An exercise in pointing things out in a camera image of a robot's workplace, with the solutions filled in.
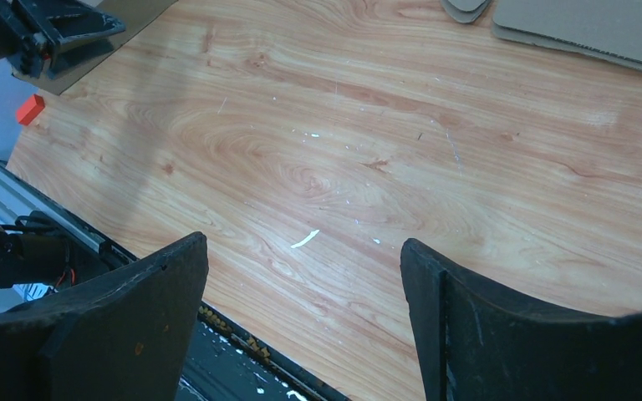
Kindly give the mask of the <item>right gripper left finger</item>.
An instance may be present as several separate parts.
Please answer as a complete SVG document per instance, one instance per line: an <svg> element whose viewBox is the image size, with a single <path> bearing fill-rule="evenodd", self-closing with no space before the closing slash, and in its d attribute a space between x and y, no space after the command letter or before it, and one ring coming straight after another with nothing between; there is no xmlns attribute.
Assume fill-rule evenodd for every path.
<svg viewBox="0 0 642 401"><path fill-rule="evenodd" d="M208 274L193 232L0 313L0 400L172 400Z"/></svg>

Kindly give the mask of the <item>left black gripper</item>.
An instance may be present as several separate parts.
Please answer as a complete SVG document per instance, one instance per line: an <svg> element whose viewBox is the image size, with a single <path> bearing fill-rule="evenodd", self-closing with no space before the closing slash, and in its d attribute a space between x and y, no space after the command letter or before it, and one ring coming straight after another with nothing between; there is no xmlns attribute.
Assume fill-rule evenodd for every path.
<svg viewBox="0 0 642 401"><path fill-rule="evenodd" d="M110 37L124 31L119 18L81 1L0 1L0 59L10 56L34 79L56 79L107 54Z"/></svg>

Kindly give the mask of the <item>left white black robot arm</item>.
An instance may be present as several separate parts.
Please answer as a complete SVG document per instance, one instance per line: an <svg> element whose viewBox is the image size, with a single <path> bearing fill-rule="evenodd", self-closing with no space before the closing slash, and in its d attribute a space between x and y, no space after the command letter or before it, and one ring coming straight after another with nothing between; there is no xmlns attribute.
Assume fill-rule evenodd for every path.
<svg viewBox="0 0 642 401"><path fill-rule="evenodd" d="M0 1L0 60L29 78L50 79L113 50L119 18L81 1ZM73 272L72 242L41 217L0 225L0 288L52 282Z"/></svg>

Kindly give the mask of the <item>cardboard box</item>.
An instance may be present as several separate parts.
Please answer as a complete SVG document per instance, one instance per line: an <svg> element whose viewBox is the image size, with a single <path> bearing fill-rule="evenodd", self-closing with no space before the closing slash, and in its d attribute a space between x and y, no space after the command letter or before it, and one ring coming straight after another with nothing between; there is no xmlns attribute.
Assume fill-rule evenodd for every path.
<svg viewBox="0 0 642 401"><path fill-rule="evenodd" d="M95 58L77 66L68 72L60 74L55 79L51 79L46 73L42 73L39 78L29 78L21 75L15 69L12 69L12 75L23 82L32 84L51 94L60 95L73 84L80 81L92 69L106 60L114 51L121 48L142 29L147 27L156 18L158 18L167 8L174 4L176 0L105 0L105 1L85 1L99 10L109 13L119 18L125 25L123 33L109 37L108 41L112 49L108 53L103 53Z"/></svg>

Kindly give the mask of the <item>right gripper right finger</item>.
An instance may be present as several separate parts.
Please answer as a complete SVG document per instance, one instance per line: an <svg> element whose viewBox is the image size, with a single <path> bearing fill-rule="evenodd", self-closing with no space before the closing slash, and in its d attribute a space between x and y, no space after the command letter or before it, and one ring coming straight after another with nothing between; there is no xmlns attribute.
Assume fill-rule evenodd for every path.
<svg viewBox="0 0 642 401"><path fill-rule="evenodd" d="M429 400L642 400L642 312L528 296L410 238L400 253Z"/></svg>

